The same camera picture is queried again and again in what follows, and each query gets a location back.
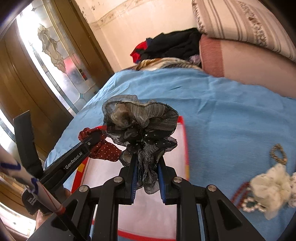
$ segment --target red polka dot scrunchie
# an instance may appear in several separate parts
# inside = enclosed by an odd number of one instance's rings
[[[94,131],[102,132],[100,126],[95,127],[93,129],[87,127],[79,133],[78,139],[80,141],[83,141],[85,138],[89,136],[90,133]],[[105,138],[106,136],[102,134],[102,140],[91,149],[89,157],[108,161],[118,161],[118,157],[121,154],[121,150],[119,150],[114,144],[107,142]]]

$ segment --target scrunchie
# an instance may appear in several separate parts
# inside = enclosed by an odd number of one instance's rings
[[[136,95],[113,96],[103,104],[102,111],[103,134],[126,147],[119,156],[122,165],[129,166],[132,156],[138,156],[137,189],[144,187],[147,194],[157,192],[158,161],[177,146],[170,135],[177,127],[178,112],[153,100],[141,103]]]
[[[78,135],[78,139],[83,141],[87,138],[90,133],[99,131],[101,132],[102,138],[101,141],[98,142],[90,151],[90,158],[94,159],[102,159],[108,161],[118,161],[119,155],[121,154],[121,150],[119,150],[114,144],[105,140],[106,136],[102,134],[101,127],[95,127],[93,129],[84,128]]]

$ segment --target wall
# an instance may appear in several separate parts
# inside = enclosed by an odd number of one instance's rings
[[[196,27],[191,0],[76,0],[115,72],[148,37]]]

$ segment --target window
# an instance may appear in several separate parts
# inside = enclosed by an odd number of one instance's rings
[[[35,230],[35,220],[17,213],[1,202],[0,217],[8,230],[14,230],[26,238],[29,238]]]
[[[34,0],[17,17],[24,45],[53,93],[75,116],[98,92],[50,0]]]

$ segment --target gold beaded hair tie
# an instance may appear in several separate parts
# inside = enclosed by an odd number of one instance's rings
[[[283,158],[279,158],[274,152],[276,150],[279,150],[281,152],[281,154],[283,155]],[[287,164],[287,161],[288,161],[288,158],[287,158],[287,155],[286,153],[284,152],[284,149],[283,147],[281,146],[281,144],[276,144],[273,146],[273,148],[270,150],[270,156],[276,160],[278,163],[280,164],[283,164],[283,165],[286,165]]]

